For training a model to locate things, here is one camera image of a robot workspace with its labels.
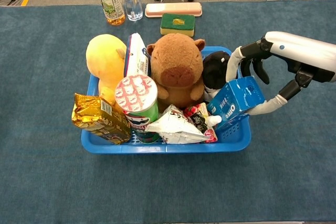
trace penguin plush toy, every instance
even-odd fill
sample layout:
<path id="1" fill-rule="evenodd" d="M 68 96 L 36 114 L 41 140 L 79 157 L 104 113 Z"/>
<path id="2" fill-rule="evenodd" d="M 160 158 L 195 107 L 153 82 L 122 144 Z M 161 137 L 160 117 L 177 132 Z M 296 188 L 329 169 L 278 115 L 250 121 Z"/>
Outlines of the penguin plush toy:
<path id="1" fill-rule="evenodd" d="M 223 51 L 213 52 L 203 60 L 204 100 L 209 102 L 226 83 L 227 62 L 230 55 Z"/>

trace bottle label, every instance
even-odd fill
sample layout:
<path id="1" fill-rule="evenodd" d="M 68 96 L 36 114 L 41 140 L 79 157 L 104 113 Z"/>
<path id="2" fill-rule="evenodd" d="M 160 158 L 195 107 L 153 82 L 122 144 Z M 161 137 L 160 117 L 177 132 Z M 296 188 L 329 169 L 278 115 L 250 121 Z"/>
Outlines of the bottle label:
<path id="1" fill-rule="evenodd" d="M 124 15 L 122 0 L 101 0 L 105 17 L 108 19 L 118 19 Z"/>

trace gold snack bag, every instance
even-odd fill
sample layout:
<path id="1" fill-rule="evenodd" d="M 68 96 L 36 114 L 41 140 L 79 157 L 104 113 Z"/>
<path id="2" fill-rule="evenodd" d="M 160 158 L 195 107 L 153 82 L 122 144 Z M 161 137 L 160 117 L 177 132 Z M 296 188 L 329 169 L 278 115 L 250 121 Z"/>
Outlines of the gold snack bag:
<path id="1" fill-rule="evenodd" d="M 130 139 L 129 121 L 103 98 L 75 93 L 73 107 L 71 119 L 75 126 L 113 144 L 121 144 Z"/>

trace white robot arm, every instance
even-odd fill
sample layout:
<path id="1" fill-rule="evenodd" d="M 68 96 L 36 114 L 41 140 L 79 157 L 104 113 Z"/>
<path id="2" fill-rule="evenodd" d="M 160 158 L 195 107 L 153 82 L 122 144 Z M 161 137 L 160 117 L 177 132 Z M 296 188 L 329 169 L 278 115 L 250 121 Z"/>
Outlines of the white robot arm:
<path id="1" fill-rule="evenodd" d="M 336 81 L 336 45 L 280 31 L 267 32 L 261 40 L 238 47 L 228 61 L 226 81 L 236 78 L 239 66 L 243 77 L 251 75 L 252 62 L 257 76 L 269 84 L 262 60 L 272 55 L 287 62 L 288 71 L 296 74 L 295 79 L 273 99 L 250 109 L 250 115 L 270 113 L 282 107 L 311 80 Z"/>

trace sponge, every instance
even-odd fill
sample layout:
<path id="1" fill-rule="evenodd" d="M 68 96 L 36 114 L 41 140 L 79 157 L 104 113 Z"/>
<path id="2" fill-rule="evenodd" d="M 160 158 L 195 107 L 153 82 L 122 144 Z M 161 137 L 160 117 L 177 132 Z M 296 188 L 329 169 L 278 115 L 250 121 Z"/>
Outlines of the sponge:
<path id="1" fill-rule="evenodd" d="M 184 34 L 189 37 L 194 36 L 195 31 L 195 16 L 183 14 L 169 14 L 162 15 L 160 32 L 162 35 L 166 34 Z"/>

